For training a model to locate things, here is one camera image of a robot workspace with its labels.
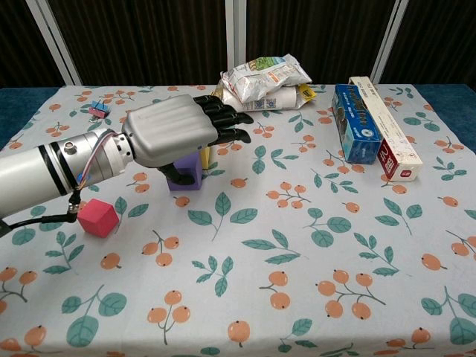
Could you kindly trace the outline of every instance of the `black band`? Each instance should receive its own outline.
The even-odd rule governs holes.
[[[57,186],[57,189],[61,196],[66,195],[66,189],[62,185],[62,182],[60,180],[60,177],[57,174],[57,171],[54,169],[53,163],[51,162],[50,157],[48,156],[48,153],[46,152],[45,146],[40,145],[38,147],[39,154],[42,156],[43,161],[45,162],[46,167],[48,168],[48,171],[50,172],[51,178],[53,179],[55,185]]]
[[[62,155],[60,146],[58,143],[55,141],[50,144],[51,148],[54,150],[54,152],[57,154],[58,161],[60,162],[59,164],[61,165],[62,171],[66,175],[66,179],[69,182],[69,185],[71,186],[72,189],[76,188],[77,182],[76,179],[74,178],[73,173],[71,172],[71,169],[69,168],[68,163],[65,160],[65,157]]]

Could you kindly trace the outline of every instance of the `yellow block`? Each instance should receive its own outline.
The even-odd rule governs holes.
[[[204,147],[200,150],[200,158],[202,159],[202,168],[206,170],[210,160],[210,147]]]

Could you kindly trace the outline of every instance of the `white box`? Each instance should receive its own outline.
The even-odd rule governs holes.
[[[351,77],[349,83],[358,86],[365,106],[383,137],[377,158],[385,175],[391,181],[413,181],[422,168],[422,160],[393,119],[369,77]]]

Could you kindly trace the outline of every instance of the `blue box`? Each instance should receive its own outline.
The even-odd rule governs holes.
[[[351,164],[372,164],[382,137],[357,86],[338,84],[332,99],[342,150]]]

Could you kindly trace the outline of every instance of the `robot finger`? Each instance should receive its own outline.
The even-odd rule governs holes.
[[[223,103],[209,103],[202,107],[203,112],[206,115],[215,115],[215,114],[234,114],[237,111],[228,104]]]
[[[206,106],[207,104],[212,103],[222,103],[220,98],[215,97],[214,95],[202,95],[200,97],[194,97],[193,100],[195,100],[195,103],[199,104],[200,106]]]
[[[209,143],[208,146],[212,147],[213,145],[227,143],[229,141],[241,140],[243,143],[251,143],[250,135],[241,129],[217,129],[218,138],[213,142]]]
[[[167,164],[164,166],[157,167],[161,173],[165,175],[171,182],[174,184],[188,185],[194,184],[195,179],[191,175],[181,174],[173,164]]]
[[[228,128],[236,124],[252,124],[253,119],[246,113],[233,113],[233,114],[216,114],[208,115],[211,119],[211,123],[217,129]]]

